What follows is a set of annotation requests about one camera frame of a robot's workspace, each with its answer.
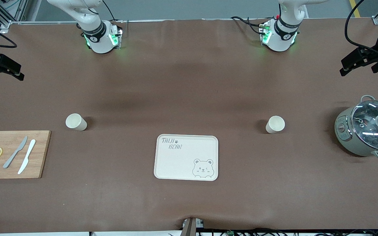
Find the white plastic knife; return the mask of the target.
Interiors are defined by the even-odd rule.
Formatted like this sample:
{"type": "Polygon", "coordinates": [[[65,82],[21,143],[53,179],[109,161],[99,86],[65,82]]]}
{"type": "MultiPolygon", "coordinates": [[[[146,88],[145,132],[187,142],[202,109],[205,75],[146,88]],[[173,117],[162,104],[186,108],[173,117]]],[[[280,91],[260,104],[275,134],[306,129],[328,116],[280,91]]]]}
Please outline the white plastic knife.
{"type": "Polygon", "coordinates": [[[18,175],[20,175],[25,170],[25,168],[27,167],[27,164],[29,163],[30,154],[31,154],[31,152],[32,152],[35,144],[36,144],[36,140],[35,139],[33,139],[33,140],[30,141],[30,144],[28,146],[28,149],[27,149],[26,155],[24,157],[23,163],[21,164],[21,167],[18,170],[18,173],[17,173],[18,175]]]}

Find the brown table mat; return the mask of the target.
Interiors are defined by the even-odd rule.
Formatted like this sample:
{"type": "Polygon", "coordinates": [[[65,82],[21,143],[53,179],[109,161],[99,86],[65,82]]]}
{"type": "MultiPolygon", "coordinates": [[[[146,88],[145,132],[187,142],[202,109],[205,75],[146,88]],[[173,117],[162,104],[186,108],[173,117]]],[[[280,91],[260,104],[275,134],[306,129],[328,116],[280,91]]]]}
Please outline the brown table mat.
{"type": "Polygon", "coordinates": [[[276,53],[232,20],[129,23],[122,48],[89,50],[78,28],[12,25],[1,49],[0,130],[50,130],[42,177],[0,179],[0,233],[378,229],[378,158],[353,156],[337,115],[378,99],[371,67],[339,73],[355,46],[345,20],[306,19],[276,53]],[[83,131],[66,126],[80,114],[83,131]],[[267,133],[272,116],[285,128],[267,133]],[[215,181],[154,175],[161,134],[219,140],[215,181]]]}

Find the white plastic cup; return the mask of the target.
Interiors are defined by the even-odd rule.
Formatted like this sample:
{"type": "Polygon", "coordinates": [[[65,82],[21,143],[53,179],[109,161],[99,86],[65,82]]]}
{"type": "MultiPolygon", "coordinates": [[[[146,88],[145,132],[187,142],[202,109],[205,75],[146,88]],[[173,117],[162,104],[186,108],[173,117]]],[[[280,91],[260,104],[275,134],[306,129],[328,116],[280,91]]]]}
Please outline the white plastic cup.
{"type": "Polygon", "coordinates": [[[280,116],[272,116],[267,121],[265,129],[267,133],[278,133],[285,128],[285,120],[280,116]]]}
{"type": "Polygon", "coordinates": [[[68,128],[78,131],[83,131],[87,128],[87,122],[77,113],[70,114],[65,121],[68,128]]]}

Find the wooden cutting board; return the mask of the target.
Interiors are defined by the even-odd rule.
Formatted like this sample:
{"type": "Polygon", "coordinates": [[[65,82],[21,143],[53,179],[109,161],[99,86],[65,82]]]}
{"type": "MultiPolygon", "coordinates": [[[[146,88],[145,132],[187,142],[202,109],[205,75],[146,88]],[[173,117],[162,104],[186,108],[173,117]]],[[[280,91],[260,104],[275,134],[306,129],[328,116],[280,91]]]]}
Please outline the wooden cutting board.
{"type": "Polygon", "coordinates": [[[0,131],[0,147],[3,154],[0,156],[0,179],[40,178],[48,151],[51,131],[49,130],[5,130],[0,131]],[[28,140],[24,148],[15,156],[10,166],[3,168],[5,162],[18,148],[25,136],[28,140]],[[18,175],[30,141],[35,139],[36,144],[30,154],[29,163],[25,170],[18,175]]]}

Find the grey-green electric pot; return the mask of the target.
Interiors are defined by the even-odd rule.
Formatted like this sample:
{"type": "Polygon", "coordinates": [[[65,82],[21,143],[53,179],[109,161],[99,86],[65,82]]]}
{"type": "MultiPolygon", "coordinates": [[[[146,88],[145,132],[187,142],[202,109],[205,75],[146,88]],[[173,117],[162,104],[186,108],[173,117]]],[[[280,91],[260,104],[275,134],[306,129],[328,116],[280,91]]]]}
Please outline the grey-green electric pot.
{"type": "MultiPolygon", "coordinates": [[[[360,103],[366,100],[376,99],[371,95],[364,95],[361,97],[360,103]]],[[[334,123],[335,135],[340,144],[351,153],[363,157],[375,156],[378,158],[378,150],[362,142],[353,130],[351,117],[354,107],[344,110],[337,116],[334,123]]]]}

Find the metal table clamp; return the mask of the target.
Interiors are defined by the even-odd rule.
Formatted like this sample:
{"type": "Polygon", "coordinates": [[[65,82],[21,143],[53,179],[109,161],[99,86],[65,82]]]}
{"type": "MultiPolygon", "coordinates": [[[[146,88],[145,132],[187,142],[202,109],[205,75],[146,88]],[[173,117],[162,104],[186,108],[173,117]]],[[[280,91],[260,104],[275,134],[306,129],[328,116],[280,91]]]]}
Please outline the metal table clamp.
{"type": "Polygon", "coordinates": [[[204,228],[204,221],[198,218],[187,218],[183,222],[183,229],[180,236],[201,236],[199,229],[204,228]]]}

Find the grey plastic knife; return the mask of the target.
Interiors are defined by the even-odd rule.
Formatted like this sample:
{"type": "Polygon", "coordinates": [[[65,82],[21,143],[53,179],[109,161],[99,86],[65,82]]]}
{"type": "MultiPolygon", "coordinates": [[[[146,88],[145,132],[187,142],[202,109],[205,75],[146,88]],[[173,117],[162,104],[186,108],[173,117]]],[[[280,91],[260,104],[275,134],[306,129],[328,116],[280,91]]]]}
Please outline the grey plastic knife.
{"type": "Polygon", "coordinates": [[[14,151],[14,153],[10,156],[10,158],[5,162],[3,168],[6,169],[10,166],[16,155],[24,148],[25,144],[27,143],[28,136],[25,136],[18,148],[14,151]]]}

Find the glass pot lid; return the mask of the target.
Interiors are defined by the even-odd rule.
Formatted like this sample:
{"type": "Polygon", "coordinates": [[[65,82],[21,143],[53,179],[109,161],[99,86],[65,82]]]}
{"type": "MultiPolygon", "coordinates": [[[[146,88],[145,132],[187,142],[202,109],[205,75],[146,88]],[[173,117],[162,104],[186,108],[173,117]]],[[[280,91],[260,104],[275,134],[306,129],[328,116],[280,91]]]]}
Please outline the glass pot lid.
{"type": "Polygon", "coordinates": [[[358,138],[378,150],[378,100],[366,100],[355,106],[351,124],[358,138]]]}

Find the cream bear print tray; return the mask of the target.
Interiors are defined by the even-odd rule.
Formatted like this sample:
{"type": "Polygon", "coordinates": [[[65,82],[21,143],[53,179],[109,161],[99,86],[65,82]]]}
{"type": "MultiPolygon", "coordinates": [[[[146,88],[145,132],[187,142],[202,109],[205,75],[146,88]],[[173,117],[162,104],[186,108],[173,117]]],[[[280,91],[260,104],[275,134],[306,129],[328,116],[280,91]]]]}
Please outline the cream bear print tray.
{"type": "Polygon", "coordinates": [[[219,140],[209,135],[159,135],[154,175],[169,180],[215,181],[219,176],[219,140]]]}

